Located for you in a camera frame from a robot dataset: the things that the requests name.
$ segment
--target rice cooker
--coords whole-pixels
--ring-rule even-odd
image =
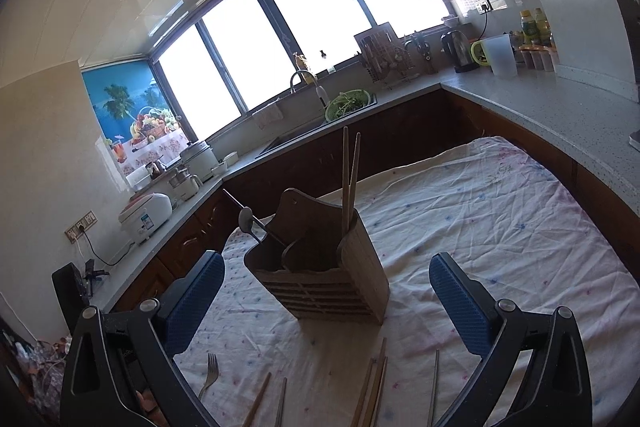
[[[131,201],[118,216],[122,229],[138,244],[146,241],[171,216],[171,199],[146,194]]]
[[[216,155],[204,140],[188,146],[180,153],[180,158],[182,163],[189,168],[189,172],[203,182],[213,176],[212,169],[218,166]]]

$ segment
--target black kettle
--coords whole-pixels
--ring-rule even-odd
[[[442,41],[442,49],[453,62],[456,73],[465,73],[479,68],[471,58],[471,46],[462,32],[450,31],[445,33],[440,40]]]

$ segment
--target green handle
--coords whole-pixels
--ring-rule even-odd
[[[480,64],[481,66],[488,66],[489,63],[486,60],[480,60],[478,57],[476,57],[475,48],[478,44],[481,44],[481,43],[482,41],[476,41],[473,44],[471,44],[471,49],[470,49],[471,58],[474,60],[476,64]]]

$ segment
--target metal screw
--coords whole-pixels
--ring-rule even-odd
[[[558,315],[560,315],[564,319],[570,319],[571,317],[574,316],[574,314],[571,312],[571,310],[569,308],[567,308],[566,306],[560,306],[558,308]]]
[[[516,309],[516,303],[513,302],[511,299],[500,299],[498,301],[498,307],[503,312],[512,312],[514,311],[514,309]]]
[[[150,312],[156,308],[155,299],[146,299],[140,303],[140,311],[141,312]]]
[[[93,306],[89,306],[84,310],[82,310],[82,318],[84,319],[90,319],[92,317],[95,317],[95,314],[96,314],[96,309]]]

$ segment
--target black cable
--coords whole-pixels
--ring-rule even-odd
[[[484,32],[486,31],[486,22],[488,18],[489,18],[489,12],[484,12],[484,30],[482,30],[482,33],[480,33],[478,40],[482,38],[482,36],[484,35]]]
[[[91,251],[94,254],[94,257],[96,259],[98,259],[98,261],[102,261],[104,264],[106,264],[107,266],[116,266],[117,263],[119,263],[120,261],[122,261],[124,259],[124,256],[126,256],[127,253],[129,253],[131,251],[131,248],[133,247],[133,245],[135,245],[135,242],[130,243],[129,248],[127,248],[127,251],[125,253],[122,254],[122,257],[120,257],[115,263],[111,264],[111,263],[107,263],[107,261],[105,261],[104,259],[100,258],[100,256],[95,253],[94,250],[94,245],[91,244],[91,239],[89,239],[89,236],[86,234],[86,230],[84,229],[84,227],[80,227],[79,228],[80,233],[84,234],[84,237],[86,237],[86,240],[89,242],[89,246],[91,247]]]

